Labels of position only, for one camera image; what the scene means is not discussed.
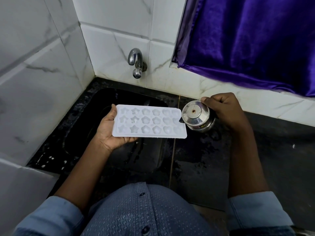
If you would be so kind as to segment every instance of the curtain fold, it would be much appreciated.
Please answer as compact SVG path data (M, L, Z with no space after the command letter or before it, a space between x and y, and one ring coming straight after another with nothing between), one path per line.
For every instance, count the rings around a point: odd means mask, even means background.
M315 97L315 0L187 0L183 24L179 67Z

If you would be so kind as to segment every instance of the rolled-up sleeve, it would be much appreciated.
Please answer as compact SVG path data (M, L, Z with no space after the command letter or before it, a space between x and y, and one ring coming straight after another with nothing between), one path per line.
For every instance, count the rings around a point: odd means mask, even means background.
M72 235L80 228L84 217L71 202L51 196L15 228L14 235L34 232L43 235Z
M289 215L271 191L238 195L226 204L227 229L291 226Z

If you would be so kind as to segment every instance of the hand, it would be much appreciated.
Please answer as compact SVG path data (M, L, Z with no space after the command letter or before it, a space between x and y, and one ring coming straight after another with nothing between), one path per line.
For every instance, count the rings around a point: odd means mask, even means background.
M100 141L100 143L110 152L124 145L125 143L131 143L138 139L130 137L113 137L112 131L114 126L114 118L116 117L116 115L117 108L114 104L112 104L112 109L101 120L100 125L97 128L97 132L94 136L94 138Z
M233 131L242 131L251 128L244 111L234 93L219 93L202 97L201 102L213 109L218 118Z

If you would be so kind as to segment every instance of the silicone mold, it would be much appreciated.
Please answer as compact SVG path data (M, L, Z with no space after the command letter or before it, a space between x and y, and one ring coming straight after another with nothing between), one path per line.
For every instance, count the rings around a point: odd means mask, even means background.
M186 138L185 123L180 123L181 110L151 106L122 105L114 119L114 137Z

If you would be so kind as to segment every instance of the chrome faucet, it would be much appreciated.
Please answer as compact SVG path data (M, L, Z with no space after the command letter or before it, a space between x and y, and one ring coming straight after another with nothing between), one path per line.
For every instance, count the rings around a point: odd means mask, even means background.
M138 48L133 48L128 56L128 64L135 65L135 69L132 72L132 75L139 79L141 77L142 72L145 72L148 68L148 65L143 61L142 53Z

